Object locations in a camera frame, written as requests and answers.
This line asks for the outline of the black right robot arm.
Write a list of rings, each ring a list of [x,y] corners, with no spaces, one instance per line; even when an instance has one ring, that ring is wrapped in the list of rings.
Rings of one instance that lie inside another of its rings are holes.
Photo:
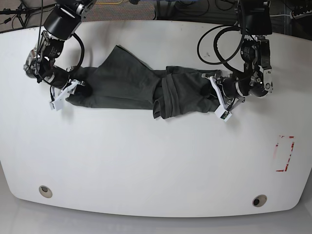
[[[55,88],[63,91],[70,85],[74,86],[70,92],[83,97],[92,94],[91,86],[77,76],[84,59],[85,47],[75,31],[95,3],[95,0],[58,0],[43,24],[44,30],[39,30],[38,42],[30,51],[23,69],[29,78],[50,86],[51,101],[56,100]],[[55,61],[61,55],[65,41],[71,37],[79,43],[81,53],[78,64],[66,71],[55,66]]]

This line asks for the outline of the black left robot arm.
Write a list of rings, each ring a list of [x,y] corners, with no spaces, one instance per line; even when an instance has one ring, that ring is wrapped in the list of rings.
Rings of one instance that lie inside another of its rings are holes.
[[[218,65],[224,65],[231,73],[216,78],[221,99],[231,103],[225,108],[230,112],[234,105],[253,95],[264,98],[273,91],[270,41],[272,34],[270,2],[264,0],[239,0],[236,8],[237,23],[221,25],[213,41]],[[224,58],[218,47],[219,39],[227,32],[241,34],[238,47],[228,58]]]

